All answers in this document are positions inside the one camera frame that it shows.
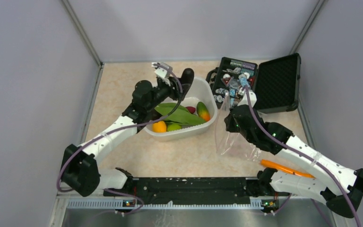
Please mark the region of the clear zip top bag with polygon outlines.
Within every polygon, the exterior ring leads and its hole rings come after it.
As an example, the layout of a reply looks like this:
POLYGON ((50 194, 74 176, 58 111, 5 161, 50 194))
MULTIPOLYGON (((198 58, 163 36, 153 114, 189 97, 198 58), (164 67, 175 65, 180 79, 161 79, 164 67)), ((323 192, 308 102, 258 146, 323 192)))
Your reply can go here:
POLYGON ((229 92, 226 92, 215 121, 216 154, 259 162, 261 151, 258 148, 248 143, 241 134, 226 130, 225 118, 230 113, 233 103, 234 100, 230 97, 229 92))

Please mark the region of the green toy leaf vegetable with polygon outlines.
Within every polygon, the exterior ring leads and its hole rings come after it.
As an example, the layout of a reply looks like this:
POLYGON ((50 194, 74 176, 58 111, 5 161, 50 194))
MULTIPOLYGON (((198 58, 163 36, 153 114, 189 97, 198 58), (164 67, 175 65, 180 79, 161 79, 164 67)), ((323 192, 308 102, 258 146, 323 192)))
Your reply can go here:
POLYGON ((201 117, 192 114, 189 110, 179 105, 177 109, 170 114, 170 112, 176 107, 176 103, 161 103, 155 107, 155 111, 157 111, 162 116, 167 116, 164 120, 168 122, 176 122, 181 123, 183 125, 200 125, 204 124, 207 121, 202 119, 201 117))

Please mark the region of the purple toy eggplant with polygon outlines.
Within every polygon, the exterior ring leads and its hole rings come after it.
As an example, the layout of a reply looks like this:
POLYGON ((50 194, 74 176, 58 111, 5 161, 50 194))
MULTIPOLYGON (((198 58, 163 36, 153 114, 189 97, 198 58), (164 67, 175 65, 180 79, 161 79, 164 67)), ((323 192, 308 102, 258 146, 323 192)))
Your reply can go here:
POLYGON ((195 77, 195 73, 194 73, 194 70, 191 68, 186 68, 182 72, 182 75, 180 78, 180 83, 182 86, 182 93, 184 96, 188 93, 188 91, 194 81, 194 77, 195 77))

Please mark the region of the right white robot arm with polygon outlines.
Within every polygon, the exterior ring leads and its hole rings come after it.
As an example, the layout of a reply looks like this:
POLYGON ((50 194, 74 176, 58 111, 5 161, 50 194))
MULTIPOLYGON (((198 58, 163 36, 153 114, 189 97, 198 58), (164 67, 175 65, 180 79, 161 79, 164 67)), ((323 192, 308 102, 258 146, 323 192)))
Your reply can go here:
POLYGON ((233 108, 224 123, 227 132, 242 135, 260 150, 294 162, 312 175, 308 178, 267 167, 257 174, 262 194, 293 193, 321 202, 342 217, 358 217, 356 212, 363 198, 363 168, 353 170, 332 161, 285 126, 264 122, 248 105, 233 108))

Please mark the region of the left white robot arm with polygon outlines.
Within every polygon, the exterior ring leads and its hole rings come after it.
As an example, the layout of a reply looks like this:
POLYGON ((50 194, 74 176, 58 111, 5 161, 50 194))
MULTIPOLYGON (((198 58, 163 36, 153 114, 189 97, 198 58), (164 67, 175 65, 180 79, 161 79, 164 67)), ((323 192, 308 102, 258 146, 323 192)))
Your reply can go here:
POLYGON ((141 80, 134 86, 132 100, 125 111, 103 132, 81 145, 68 145, 63 153, 56 187, 60 192, 76 191, 86 197, 100 183, 98 164, 124 140, 154 123, 152 111, 165 99, 175 100, 179 106, 184 100, 194 76, 170 77, 168 81, 157 78, 153 86, 141 80))

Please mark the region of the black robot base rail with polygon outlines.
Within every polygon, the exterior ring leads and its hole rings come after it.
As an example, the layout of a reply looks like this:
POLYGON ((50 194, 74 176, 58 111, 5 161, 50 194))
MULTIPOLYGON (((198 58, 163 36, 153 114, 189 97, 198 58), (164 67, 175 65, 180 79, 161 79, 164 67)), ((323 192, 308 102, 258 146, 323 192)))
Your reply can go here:
POLYGON ((122 189, 111 187, 103 195, 114 197, 117 192, 137 196, 147 206, 169 202, 174 205, 249 204, 254 198, 276 195, 254 177, 132 178, 122 189))

